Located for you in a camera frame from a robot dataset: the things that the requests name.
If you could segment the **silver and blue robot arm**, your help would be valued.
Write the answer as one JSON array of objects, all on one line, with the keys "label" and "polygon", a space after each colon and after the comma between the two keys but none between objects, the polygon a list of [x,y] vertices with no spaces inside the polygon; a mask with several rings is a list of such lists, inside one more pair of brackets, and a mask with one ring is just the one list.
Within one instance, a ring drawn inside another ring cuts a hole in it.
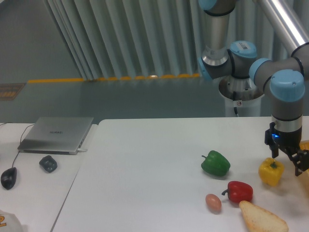
[{"label": "silver and blue robot arm", "polygon": [[309,168],[309,152],[300,148],[305,82],[309,79],[309,34],[286,1],[259,0],[257,4],[289,58],[257,58],[254,45],[247,41],[234,42],[227,48],[229,15],[236,2],[201,0],[199,6],[209,18],[210,33],[198,64],[204,78],[250,79],[271,99],[272,121],[265,132],[265,144],[273,158],[284,152],[295,166],[295,175],[300,175]]}]

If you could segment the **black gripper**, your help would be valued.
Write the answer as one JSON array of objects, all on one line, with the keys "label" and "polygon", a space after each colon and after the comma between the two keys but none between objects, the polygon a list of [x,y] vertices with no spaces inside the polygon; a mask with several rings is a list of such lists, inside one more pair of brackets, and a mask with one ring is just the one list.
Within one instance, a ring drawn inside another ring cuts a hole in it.
[{"label": "black gripper", "polygon": [[271,122],[269,129],[265,131],[265,144],[271,150],[271,156],[275,159],[279,150],[286,153],[295,166],[295,176],[301,175],[309,169],[309,151],[300,149],[302,127],[295,131],[283,132],[275,128]]}]

